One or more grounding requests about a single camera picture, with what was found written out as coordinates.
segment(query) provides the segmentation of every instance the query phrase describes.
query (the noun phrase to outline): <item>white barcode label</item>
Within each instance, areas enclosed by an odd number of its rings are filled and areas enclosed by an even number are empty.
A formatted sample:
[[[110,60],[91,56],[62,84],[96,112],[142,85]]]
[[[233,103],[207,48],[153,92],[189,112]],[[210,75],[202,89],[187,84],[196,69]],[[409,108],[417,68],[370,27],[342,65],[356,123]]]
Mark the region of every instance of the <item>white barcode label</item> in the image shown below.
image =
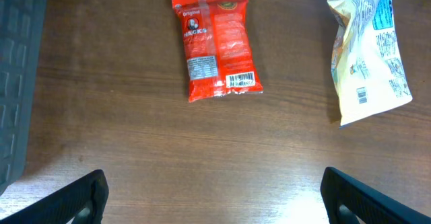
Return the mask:
[[[363,104],[363,103],[366,103],[368,101],[366,99],[366,87],[356,89],[356,93],[358,94],[359,104]]]
[[[238,73],[226,76],[226,87],[250,87],[255,86],[255,72]]]

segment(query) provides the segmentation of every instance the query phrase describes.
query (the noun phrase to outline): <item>plastic packet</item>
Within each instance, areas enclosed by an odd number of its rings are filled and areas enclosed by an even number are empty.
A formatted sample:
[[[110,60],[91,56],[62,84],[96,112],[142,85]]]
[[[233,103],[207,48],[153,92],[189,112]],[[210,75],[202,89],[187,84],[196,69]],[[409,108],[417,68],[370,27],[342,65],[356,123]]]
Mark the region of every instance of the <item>plastic packet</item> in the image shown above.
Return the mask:
[[[331,72],[341,125],[412,100],[395,33],[392,0],[328,0],[339,23]]]
[[[172,0],[189,68],[189,101],[263,92],[245,29],[248,0]]]

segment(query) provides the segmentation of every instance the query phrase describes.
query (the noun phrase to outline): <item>blue-gray basket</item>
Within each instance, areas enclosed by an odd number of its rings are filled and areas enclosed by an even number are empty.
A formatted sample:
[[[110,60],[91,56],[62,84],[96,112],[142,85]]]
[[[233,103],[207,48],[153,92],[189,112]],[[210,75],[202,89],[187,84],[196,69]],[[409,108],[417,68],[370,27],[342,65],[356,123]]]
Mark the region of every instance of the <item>blue-gray basket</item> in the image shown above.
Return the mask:
[[[46,0],[0,0],[0,194],[26,163]]]

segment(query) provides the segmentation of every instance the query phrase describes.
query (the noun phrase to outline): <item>white plastic packet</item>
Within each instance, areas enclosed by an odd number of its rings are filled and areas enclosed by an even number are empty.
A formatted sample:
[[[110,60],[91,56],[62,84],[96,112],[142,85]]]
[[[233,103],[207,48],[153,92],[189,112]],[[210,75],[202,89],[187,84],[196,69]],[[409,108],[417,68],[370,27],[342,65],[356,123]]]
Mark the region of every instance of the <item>white plastic packet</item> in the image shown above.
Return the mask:
[[[410,102],[392,0],[327,2],[339,23],[331,72],[341,126]]]

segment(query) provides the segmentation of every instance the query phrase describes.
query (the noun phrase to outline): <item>red candy bag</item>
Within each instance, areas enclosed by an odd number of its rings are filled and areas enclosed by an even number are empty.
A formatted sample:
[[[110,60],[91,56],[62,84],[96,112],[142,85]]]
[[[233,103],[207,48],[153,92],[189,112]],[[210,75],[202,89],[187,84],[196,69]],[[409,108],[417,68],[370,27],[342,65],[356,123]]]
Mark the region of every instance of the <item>red candy bag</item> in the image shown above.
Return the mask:
[[[245,29],[248,0],[172,0],[189,68],[189,101],[263,92]]]

